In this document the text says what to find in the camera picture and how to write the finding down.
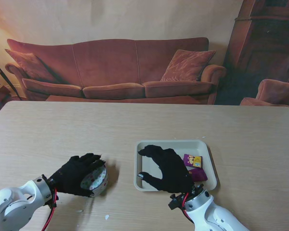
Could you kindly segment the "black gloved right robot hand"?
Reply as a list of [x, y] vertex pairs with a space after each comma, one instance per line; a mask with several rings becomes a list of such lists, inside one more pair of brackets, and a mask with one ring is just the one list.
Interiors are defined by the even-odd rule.
[[168, 193], [190, 193], [194, 182], [181, 157], [173, 149], [148, 145], [138, 151], [141, 156], [151, 158], [159, 167], [162, 178], [156, 178], [147, 172], [140, 172], [138, 177], [159, 191]]

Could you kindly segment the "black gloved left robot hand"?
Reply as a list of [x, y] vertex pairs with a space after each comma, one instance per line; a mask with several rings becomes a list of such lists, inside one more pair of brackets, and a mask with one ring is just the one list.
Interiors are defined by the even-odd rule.
[[73, 156], [48, 178], [48, 182], [59, 193], [92, 197], [93, 192], [80, 184], [88, 174], [104, 165], [105, 161], [97, 154]]

